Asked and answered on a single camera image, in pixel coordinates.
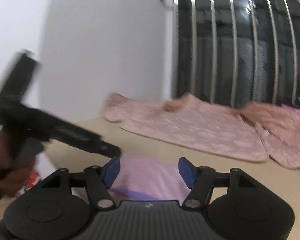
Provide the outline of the person's left hand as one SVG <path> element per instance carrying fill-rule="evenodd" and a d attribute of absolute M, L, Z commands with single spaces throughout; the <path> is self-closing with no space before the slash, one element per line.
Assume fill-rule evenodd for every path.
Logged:
<path fill-rule="evenodd" d="M 36 157 L 33 157 L 20 167 L 14 167 L 9 142 L 8 136 L 0 131 L 0 169 L 8 171 L 8 173 L 0 179 L 0 195 L 14 197 L 26 184 L 36 164 Z"/>

